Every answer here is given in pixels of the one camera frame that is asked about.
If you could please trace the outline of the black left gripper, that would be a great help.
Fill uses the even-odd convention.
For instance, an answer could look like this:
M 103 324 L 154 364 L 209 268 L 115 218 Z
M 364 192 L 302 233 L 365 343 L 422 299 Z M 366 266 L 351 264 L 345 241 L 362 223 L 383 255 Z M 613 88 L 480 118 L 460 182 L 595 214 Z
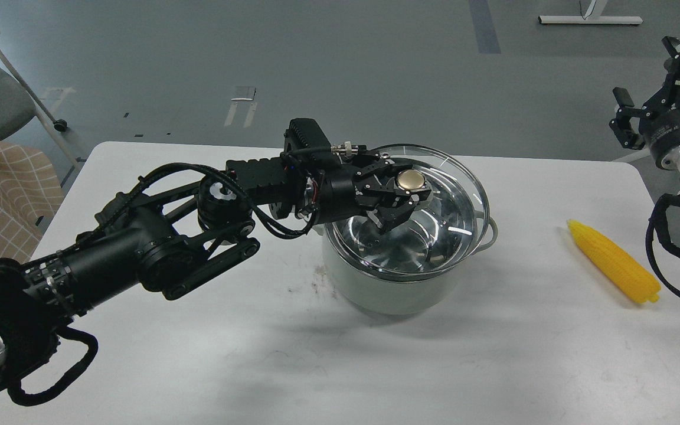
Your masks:
M 328 157 L 318 166 L 318 225 L 367 213 L 378 234 L 386 234 L 430 201 L 432 190 L 423 189 L 423 174 L 410 161 L 380 155 L 356 155 L 346 161 Z

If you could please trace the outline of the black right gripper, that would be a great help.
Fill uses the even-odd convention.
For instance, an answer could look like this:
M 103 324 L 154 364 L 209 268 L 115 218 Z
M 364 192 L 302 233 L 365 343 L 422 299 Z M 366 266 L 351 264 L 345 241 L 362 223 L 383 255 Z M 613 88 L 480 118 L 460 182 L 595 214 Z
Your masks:
M 665 36 L 661 43 L 669 54 L 664 62 L 666 78 L 662 88 L 656 93 L 658 105 L 680 104 L 680 40 Z M 613 88 L 616 102 L 615 117 L 609 122 L 616 140 L 621 147 L 629 150 L 642 150 L 647 145 L 654 164 L 659 169 L 675 170 L 676 166 L 665 164 L 671 150 L 680 147 L 680 107 L 662 114 L 635 107 L 627 89 Z M 632 119 L 640 119 L 640 134 L 632 127 Z

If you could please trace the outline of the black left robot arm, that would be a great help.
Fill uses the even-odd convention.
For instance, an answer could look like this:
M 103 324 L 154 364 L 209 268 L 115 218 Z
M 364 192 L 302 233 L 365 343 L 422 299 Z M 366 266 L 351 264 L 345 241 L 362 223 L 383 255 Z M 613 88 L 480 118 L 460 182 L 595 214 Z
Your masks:
M 71 328 L 76 316 L 136 283 L 180 299 L 257 253 L 257 221 L 282 240 L 354 216 L 385 234 L 431 196 L 412 162 L 333 146 L 313 119 L 292 119 L 284 137 L 279 156 L 223 170 L 159 166 L 73 245 L 28 263 L 0 258 L 0 392 L 26 407 L 56 398 L 98 353 L 95 336 Z

